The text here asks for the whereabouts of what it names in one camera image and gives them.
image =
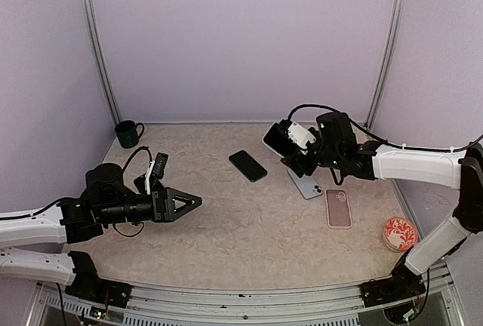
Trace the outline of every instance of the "red and white bowl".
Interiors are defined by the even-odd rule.
[[[383,238],[390,250],[405,252],[416,245],[417,230],[409,220],[393,217],[384,224]]]

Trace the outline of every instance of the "table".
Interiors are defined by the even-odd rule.
[[[325,197],[305,200],[279,158],[262,144],[269,125],[148,125],[140,141],[170,158],[163,184],[203,198],[203,205],[174,223],[146,222],[135,238],[110,227],[103,236],[64,251],[88,252],[101,277],[126,282],[211,290],[306,288],[388,275],[401,254],[382,239],[384,222],[403,216],[392,184],[347,178],[351,229],[329,229]],[[365,141],[357,134],[358,141]],[[251,183],[228,161],[246,150],[268,175]],[[117,140],[105,162],[123,165],[132,149]],[[146,172],[143,152],[125,183]],[[315,178],[339,189],[328,169]],[[136,232],[131,224],[122,232]]]

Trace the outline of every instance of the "dark green mug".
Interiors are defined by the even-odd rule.
[[[140,134],[137,133],[137,128],[139,126],[142,127]],[[139,143],[139,139],[144,134],[144,125],[140,122],[135,123],[134,121],[127,120],[119,122],[115,126],[114,131],[121,146],[125,149],[130,149],[131,147],[135,147]]]

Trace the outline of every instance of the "metal corner post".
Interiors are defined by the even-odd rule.
[[[383,61],[377,76],[376,90],[371,101],[368,117],[366,119],[366,128],[371,129],[376,120],[377,111],[379,110],[381,100],[383,98],[384,88],[386,87],[386,80],[391,66],[392,55],[394,53],[396,37],[398,34],[399,22],[401,21],[402,7],[404,0],[394,0],[392,6],[391,22],[389,24],[389,33],[387,36],[386,47],[384,48]]]
[[[92,51],[94,59],[96,60],[97,70],[99,71],[99,77],[102,84],[104,96],[109,107],[111,119],[114,125],[117,125],[121,121],[121,115],[118,105],[114,98],[114,92],[112,90],[111,82],[107,74],[106,62],[104,60],[102,48],[100,45],[99,34],[97,33],[96,17],[94,15],[94,5],[92,0],[82,0],[84,7],[84,15],[86,23],[88,25],[88,34],[91,39]]]

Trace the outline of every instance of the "mug handle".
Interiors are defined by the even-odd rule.
[[[142,127],[143,127],[143,130],[141,130],[141,133],[137,135],[137,137],[141,138],[141,136],[143,136],[143,134],[144,134],[144,125],[143,125],[142,123],[138,122],[138,123],[136,124],[136,131],[137,131],[137,128],[138,128],[139,126],[142,126]]]

